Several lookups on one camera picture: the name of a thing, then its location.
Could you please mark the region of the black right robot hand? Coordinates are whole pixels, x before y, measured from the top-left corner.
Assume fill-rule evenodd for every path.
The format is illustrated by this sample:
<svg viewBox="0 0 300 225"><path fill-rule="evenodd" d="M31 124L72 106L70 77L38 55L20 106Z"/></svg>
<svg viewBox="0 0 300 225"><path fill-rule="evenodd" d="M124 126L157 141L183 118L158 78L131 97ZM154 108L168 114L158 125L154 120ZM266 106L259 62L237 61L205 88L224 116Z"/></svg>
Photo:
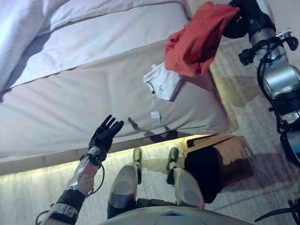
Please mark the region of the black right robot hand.
<svg viewBox="0 0 300 225"><path fill-rule="evenodd" d="M262 29L276 31L274 17L266 0L232 0L228 5L240 11L223 31L226 38L242 38L248 34L251 39Z"/></svg>

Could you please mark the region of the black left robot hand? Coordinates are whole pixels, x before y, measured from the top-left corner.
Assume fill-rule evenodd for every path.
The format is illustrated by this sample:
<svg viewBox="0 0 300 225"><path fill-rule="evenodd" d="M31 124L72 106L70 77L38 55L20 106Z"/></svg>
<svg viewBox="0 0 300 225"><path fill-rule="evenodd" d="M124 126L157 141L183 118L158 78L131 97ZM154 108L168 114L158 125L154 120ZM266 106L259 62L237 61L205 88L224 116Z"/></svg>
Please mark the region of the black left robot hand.
<svg viewBox="0 0 300 225"><path fill-rule="evenodd" d="M88 153L104 161L114 137L120 132L123 125L124 121L115 121L111 114L108 115L92 135Z"/></svg>

